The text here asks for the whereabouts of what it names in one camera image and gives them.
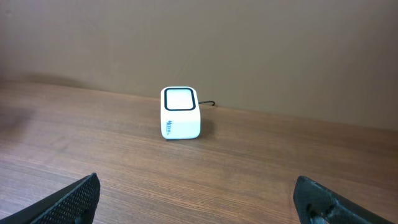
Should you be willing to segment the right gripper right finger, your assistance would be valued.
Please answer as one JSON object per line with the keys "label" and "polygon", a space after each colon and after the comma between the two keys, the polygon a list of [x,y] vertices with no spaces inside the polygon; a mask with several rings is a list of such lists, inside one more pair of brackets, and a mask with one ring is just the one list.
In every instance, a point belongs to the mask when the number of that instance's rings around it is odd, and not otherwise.
{"label": "right gripper right finger", "polygon": [[293,200],[300,223],[304,224],[392,224],[302,175],[296,181]]}

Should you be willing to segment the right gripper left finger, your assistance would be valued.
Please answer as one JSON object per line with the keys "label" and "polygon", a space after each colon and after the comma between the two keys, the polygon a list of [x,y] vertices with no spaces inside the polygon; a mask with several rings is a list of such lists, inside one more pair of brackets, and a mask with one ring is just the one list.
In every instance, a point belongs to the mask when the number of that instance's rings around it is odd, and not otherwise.
{"label": "right gripper left finger", "polygon": [[92,224],[100,200],[95,173],[1,219],[1,224]]}

